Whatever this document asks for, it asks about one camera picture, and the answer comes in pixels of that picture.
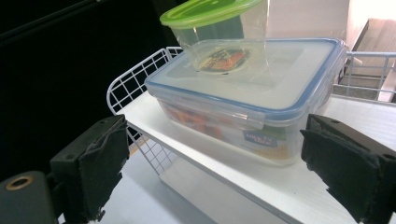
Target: green container lid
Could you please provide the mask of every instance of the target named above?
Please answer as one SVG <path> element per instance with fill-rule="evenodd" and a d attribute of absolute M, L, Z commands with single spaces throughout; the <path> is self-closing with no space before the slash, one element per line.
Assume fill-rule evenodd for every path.
<path fill-rule="evenodd" d="M 163 13 L 163 25 L 191 29 L 238 16 L 263 0 L 190 0 Z"/>

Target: wire rack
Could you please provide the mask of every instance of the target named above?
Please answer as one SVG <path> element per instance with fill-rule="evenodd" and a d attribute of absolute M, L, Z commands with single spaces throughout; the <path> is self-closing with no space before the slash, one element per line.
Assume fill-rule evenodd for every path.
<path fill-rule="evenodd" d="M 147 90 L 146 77 L 175 58 L 182 48 L 168 47 L 153 53 L 117 77 L 107 90 L 106 100 L 116 115 L 123 107 Z M 392 102 L 396 87 L 396 52 L 348 52 L 346 66 L 334 83 L 333 94 L 368 100 Z M 138 148 L 159 175 L 178 155 L 128 127 L 131 146 Z"/>

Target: dark wall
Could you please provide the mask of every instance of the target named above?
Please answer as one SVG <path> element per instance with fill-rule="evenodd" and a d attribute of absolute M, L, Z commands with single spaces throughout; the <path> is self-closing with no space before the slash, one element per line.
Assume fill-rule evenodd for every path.
<path fill-rule="evenodd" d="M 64 6 L 26 14 L 25 20 L 14 7 L 7 14 L 14 23 L 0 21 L 3 32 Z M 175 46 L 166 32 L 152 2 L 138 7 L 132 0 L 108 0 L 3 41 L 0 180 L 29 170 L 47 173 L 50 158 L 97 120 L 112 116 L 108 85 L 157 49 Z"/>
<path fill-rule="evenodd" d="M 29 22 L 36 21 L 56 11 L 82 3 L 84 0 L 12 0 L 0 2 L 0 34 Z"/>

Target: blue container lid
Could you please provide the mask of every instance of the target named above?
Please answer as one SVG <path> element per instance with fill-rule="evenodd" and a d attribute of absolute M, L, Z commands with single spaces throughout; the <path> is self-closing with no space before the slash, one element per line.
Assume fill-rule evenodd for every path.
<path fill-rule="evenodd" d="M 344 42 L 338 39 L 268 39 L 260 64 L 210 75 L 196 71 L 180 54 L 149 76 L 146 85 L 159 99 L 191 98 L 192 104 L 204 102 L 230 112 L 243 108 L 277 122 L 304 114 L 316 94 L 332 84 L 329 76 L 342 69 L 334 65 L 345 58 Z"/>

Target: translucent container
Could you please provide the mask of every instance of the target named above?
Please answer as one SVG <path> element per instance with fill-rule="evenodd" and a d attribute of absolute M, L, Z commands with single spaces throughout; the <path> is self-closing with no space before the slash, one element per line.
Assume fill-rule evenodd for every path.
<path fill-rule="evenodd" d="M 172 29 L 196 70 L 216 74 L 263 57 L 267 17 L 268 0 L 190 0 L 160 21 Z"/>
<path fill-rule="evenodd" d="M 285 165 L 299 157 L 300 130 L 327 102 L 346 54 L 337 39 L 269 39 L 261 71 L 208 75 L 180 54 L 145 83 L 177 126 Z"/>

